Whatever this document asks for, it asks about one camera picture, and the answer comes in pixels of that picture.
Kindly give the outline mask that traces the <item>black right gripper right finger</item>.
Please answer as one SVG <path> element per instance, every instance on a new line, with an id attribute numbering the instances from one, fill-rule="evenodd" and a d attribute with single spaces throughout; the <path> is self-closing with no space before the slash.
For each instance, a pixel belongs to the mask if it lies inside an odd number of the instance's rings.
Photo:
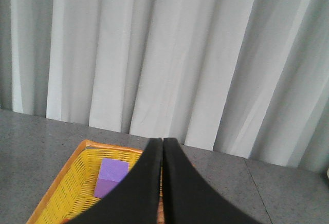
<path id="1" fill-rule="evenodd" d="M 207 183 L 175 138 L 163 141 L 163 209 L 165 223 L 257 223 Z"/>

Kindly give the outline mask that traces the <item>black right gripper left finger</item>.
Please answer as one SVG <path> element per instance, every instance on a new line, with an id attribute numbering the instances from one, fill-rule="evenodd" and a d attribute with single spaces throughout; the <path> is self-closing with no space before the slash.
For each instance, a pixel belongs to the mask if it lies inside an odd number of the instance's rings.
<path id="1" fill-rule="evenodd" d="M 151 138 L 124 179 L 69 223 L 157 223 L 162 139 Z"/>

